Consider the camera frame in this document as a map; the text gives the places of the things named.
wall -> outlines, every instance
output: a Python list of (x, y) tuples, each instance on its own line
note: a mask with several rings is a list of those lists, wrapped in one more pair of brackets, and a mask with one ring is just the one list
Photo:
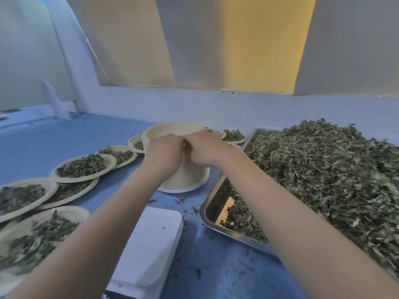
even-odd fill
[(399, 94), (399, 0), (317, 0), (295, 94)]
[(356, 123), (367, 137), (399, 144), (399, 99), (348, 96), (291, 96), (234, 91), (101, 87), (90, 54), (75, 30), (65, 0), (49, 0), (54, 25), (87, 112), (150, 122), (187, 121), (212, 128), (282, 129), (321, 117)]
[(155, 0), (67, 0), (109, 81), (174, 87)]
[(156, 0), (182, 88), (294, 91), (315, 0)]
[(47, 6), (0, 0), (0, 108), (47, 103), (42, 79), (60, 100), (77, 98)]

tray rim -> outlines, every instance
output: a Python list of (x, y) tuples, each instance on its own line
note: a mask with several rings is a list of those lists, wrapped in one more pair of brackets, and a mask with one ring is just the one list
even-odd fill
[[(242, 151), (245, 151), (245, 149), (247, 149), (248, 145), (252, 143), (253, 139), (255, 138), (256, 135), (258, 135), (259, 133), (263, 132), (263, 131), (281, 131), (281, 130), (275, 130), (275, 129), (268, 129), (268, 128), (256, 128), (254, 129), (250, 135), (247, 136), (247, 139), (244, 143), (244, 145), (241, 147)], [(260, 250), (265, 252), (266, 254), (272, 255), (274, 257), (277, 257), (277, 254), (275, 252), (275, 250), (272, 248), (271, 245), (269, 244), (264, 244), (260, 241), (257, 241), (255, 239), (252, 239), (248, 236), (244, 236), (242, 234), (239, 234), (235, 231), (229, 230), (225, 227), (222, 226), (218, 226), (217, 224), (214, 224), (213, 222), (211, 222), (205, 214), (205, 211), (207, 209), (207, 207), (209, 206), (209, 204), (211, 203), (212, 199), (215, 197), (217, 191), (220, 189), (221, 185), (223, 184), (223, 182), (226, 180), (226, 176), (223, 174), (222, 177), (219, 179), (219, 181), (217, 181), (215, 187), (212, 189), (211, 193), (208, 195), (208, 197), (206, 198), (206, 200), (203, 202), (203, 204), (201, 205), (200, 213), (199, 216), (201, 218), (202, 223), (207, 227), (210, 228), (211, 230), (217, 231), (218, 233), (221, 233), (223, 235), (226, 235), (229, 238), (232, 238), (236, 241), (239, 241), (247, 246), (250, 246), (254, 249)]]

person's left hand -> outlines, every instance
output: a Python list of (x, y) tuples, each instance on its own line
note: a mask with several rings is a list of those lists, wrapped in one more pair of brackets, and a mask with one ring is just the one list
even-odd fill
[(150, 141), (143, 167), (162, 175), (167, 179), (179, 169), (182, 164), (184, 138), (177, 135), (164, 135)]

scale platform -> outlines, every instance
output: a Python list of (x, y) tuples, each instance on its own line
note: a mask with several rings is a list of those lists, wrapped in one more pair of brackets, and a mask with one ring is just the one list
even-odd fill
[(158, 299), (182, 230), (179, 212), (147, 206), (127, 242), (107, 291), (135, 299)]

person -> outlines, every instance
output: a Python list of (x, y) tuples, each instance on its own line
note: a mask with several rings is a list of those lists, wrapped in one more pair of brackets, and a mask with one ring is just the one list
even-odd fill
[(338, 230), (244, 152), (199, 131), (153, 139), (142, 166), (6, 299), (101, 298), (150, 197), (177, 171), (184, 149), (227, 176), (310, 298), (399, 298), (396, 280)]

